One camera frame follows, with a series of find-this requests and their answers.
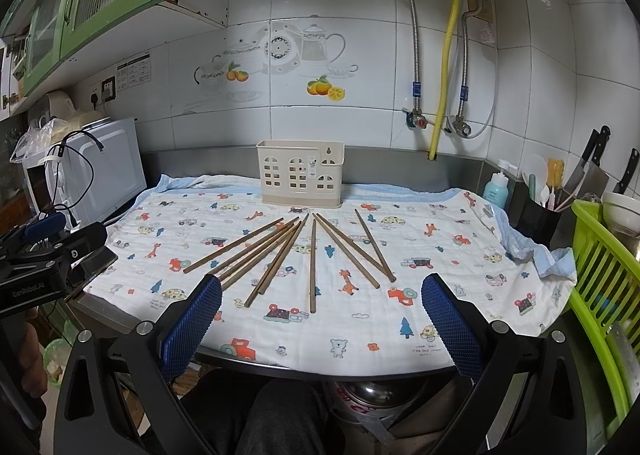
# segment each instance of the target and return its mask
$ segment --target black pants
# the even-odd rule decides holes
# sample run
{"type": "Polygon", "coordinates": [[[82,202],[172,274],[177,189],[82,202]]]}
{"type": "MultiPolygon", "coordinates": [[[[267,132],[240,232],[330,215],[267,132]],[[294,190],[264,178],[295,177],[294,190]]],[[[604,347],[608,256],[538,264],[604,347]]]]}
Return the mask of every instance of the black pants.
{"type": "MultiPolygon", "coordinates": [[[[303,381],[218,369],[181,403],[218,455],[325,453],[328,413],[319,392],[303,381]]],[[[142,440],[149,453],[162,455],[151,428],[142,440]]]]}

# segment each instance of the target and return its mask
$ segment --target soap bottle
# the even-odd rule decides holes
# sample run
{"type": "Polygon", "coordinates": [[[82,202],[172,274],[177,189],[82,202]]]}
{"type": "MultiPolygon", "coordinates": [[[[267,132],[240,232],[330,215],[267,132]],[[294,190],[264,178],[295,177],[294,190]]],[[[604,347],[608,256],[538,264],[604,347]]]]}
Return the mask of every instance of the soap bottle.
{"type": "Polygon", "coordinates": [[[484,187],[482,198],[504,209],[509,197],[509,190],[507,189],[509,179],[507,175],[504,174],[504,170],[508,168],[516,169],[516,167],[513,164],[509,164],[509,161],[500,159],[498,161],[498,168],[500,168],[500,171],[494,173],[491,180],[484,187]]]}

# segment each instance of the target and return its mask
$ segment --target plastic bag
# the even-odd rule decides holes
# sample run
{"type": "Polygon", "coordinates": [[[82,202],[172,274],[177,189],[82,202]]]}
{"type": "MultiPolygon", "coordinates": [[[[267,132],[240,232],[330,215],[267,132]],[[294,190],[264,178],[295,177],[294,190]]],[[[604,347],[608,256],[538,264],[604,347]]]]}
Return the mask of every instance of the plastic bag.
{"type": "Polygon", "coordinates": [[[64,119],[53,118],[42,128],[39,128],[41,122],[42,118],[40,121],[31,121],[29,130],[18,140],[9,161],[21,164],[37,153],[47,152],[52,144],[60,142],[67,133],[74,129],[64,119]]]}

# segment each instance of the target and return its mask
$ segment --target cabinet handle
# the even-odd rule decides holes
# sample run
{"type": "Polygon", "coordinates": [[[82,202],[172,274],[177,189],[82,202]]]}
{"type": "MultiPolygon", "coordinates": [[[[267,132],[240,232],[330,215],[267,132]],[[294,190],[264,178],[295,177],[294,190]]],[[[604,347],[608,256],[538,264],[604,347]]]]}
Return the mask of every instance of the cabinet handle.
{"type": "Polygon", "coordinates": [[[65,23],[69,25],[71,21],[71,5],[73,4],[73,0],[66,0],[65,5],[65,23]]]}

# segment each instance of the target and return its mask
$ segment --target microwave oven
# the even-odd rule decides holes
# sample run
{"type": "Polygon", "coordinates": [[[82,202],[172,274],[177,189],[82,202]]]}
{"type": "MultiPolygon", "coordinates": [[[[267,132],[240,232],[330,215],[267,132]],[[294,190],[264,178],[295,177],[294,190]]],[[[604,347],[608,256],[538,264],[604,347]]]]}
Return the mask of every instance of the microwave oven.
{"type": "MultiPolygon", "coordinates": [[[[82,129],[100,141],[102,151],[93,139],[79,133],[66,141],[79,153],[65,149],[59,162],[46,159],[52,144],[22,162],[36,213],[64,204],[70,209],[58,207],[58,211],[65,215],[67,229],[102,222],[146,188],[133,118],[107,119],[82,129]]],[[[58,149],[55,147],[51,155],[57,156],[58,149]]]]}

